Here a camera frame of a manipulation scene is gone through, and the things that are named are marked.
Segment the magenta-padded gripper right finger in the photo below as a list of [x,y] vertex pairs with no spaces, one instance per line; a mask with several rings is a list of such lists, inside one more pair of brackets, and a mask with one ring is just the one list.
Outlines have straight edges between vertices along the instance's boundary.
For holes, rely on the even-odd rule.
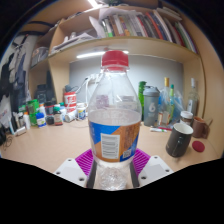
[[133,187],[139,188],[172,174],[173,170],[158,155],[149,156],[136,149],[130,173]]

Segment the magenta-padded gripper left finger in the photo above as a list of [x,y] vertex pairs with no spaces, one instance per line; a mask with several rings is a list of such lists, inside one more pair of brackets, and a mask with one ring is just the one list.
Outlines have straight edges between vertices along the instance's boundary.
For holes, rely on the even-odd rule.
[[96,170],[97,164],[92,150],[88,149],[77,158],[67,158],[54,174],[78,186],[92,189],[95,184]]

